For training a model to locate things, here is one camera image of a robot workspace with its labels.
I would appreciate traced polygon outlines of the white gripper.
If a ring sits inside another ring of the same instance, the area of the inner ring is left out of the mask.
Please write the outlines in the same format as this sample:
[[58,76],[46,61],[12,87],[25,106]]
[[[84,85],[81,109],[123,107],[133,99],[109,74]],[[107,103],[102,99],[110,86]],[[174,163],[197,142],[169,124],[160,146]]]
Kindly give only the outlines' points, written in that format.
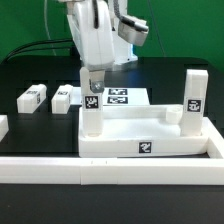
[[81,60],[88,70],[93,71],[89,74],[90,89],[93,93],[103,93],[104,70],[115,60],[108,5],[104,0],[74,2],[68,21]]

